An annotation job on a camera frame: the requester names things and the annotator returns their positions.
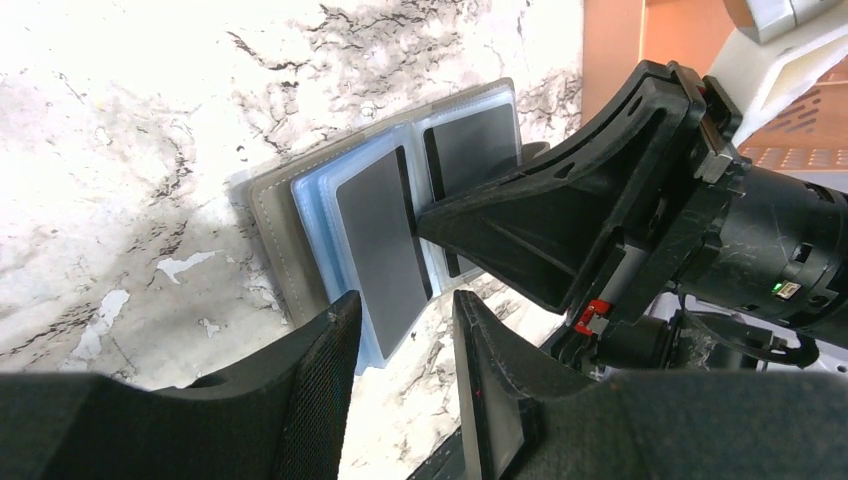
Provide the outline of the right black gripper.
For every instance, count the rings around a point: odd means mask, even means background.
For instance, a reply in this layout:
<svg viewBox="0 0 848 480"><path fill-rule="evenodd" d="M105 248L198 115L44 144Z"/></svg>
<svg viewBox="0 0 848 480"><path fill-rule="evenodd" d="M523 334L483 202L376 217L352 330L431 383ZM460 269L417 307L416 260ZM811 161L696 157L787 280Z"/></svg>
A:
<svg viewBox="0 0 848 480"><path fill-rule="evenodd" d="M731 144L743 116L711 76L662 76L688 100L672 124L648 78L630 77L556 158L623 184L575 320L551 346L575 369L806 368L847 344L847 197L753 166Z"/></svg>

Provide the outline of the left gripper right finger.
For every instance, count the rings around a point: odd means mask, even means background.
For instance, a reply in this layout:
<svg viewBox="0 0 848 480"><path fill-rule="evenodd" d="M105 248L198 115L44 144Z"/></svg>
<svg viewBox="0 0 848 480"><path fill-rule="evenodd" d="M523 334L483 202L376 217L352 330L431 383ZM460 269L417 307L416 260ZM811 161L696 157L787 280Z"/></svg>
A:
<svg viewBox="0 0 848 480"><path fill-rule="evenodd" d="M831 373L625 371L595 382L453 295L470 479L843 479Z"/></svg>

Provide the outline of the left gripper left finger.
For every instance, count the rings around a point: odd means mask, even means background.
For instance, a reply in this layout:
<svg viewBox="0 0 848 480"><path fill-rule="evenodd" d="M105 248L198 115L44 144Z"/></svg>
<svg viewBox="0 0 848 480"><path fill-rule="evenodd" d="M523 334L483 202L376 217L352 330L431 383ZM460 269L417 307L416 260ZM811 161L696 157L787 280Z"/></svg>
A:
<svg viewBox="0 0 848 480"><path fill-rule="evenodd" d="M5 479L334 479L362 327L357 292L190 385L1 378Z"/></svg>

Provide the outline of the black credit card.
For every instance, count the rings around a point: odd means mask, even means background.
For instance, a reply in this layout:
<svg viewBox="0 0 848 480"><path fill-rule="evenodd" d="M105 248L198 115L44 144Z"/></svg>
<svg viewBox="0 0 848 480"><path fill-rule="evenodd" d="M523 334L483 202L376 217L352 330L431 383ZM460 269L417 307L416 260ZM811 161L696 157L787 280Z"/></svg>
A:
<svg viewBox="0 0 848 480"><path fill-rule="evenodd" d="M499 105L423 130L436 201L459 195L519 164L514 108Z"/></svg>
<svg viewBox="0 0 848 480"><path fill-rule="evenodd" d="M405 149L364 156L336 179L340 243L364 302L365 357L383 368L432 295L420 244L412 237Z"/></svg>

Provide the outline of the taupe leather card holder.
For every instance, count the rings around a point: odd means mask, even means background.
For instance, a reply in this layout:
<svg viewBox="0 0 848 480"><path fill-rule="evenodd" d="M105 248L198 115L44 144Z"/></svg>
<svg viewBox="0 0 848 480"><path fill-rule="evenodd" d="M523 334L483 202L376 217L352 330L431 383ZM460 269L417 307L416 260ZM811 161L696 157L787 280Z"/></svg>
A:
<svg viewBox="0 0 848 480"><path fill-rule="evenodd" d="M472 262L415 233L422 210L437 202L424 151L423 130L504 104L514 108L521 164L515 86L512 79L501 78L356 130L254 181L249 193L251 208L284 302L296 325L305 324L345 292L360 293L348 272L347 248L340 243L334 187L336 179L345 176L350 165L371 153L380 157L398 146L405 149L411 233L420 244L432 289L422 312L433 299L480 275L480 269ZM359 370L376 368L365 357L368 346L362 321Z"/></svg>

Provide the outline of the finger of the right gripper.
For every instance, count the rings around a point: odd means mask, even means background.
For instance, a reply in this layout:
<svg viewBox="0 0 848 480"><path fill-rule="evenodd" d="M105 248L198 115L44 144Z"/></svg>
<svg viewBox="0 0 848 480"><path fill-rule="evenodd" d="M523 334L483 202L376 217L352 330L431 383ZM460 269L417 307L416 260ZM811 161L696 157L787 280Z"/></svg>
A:
<svg viewBox="0 0 848 480"><path fill-rule="evenodd" d="M417 234L548 311L575 308L614 232L645 225L705 111L676 63L643 61L575 134L428 207Z"/></svg>

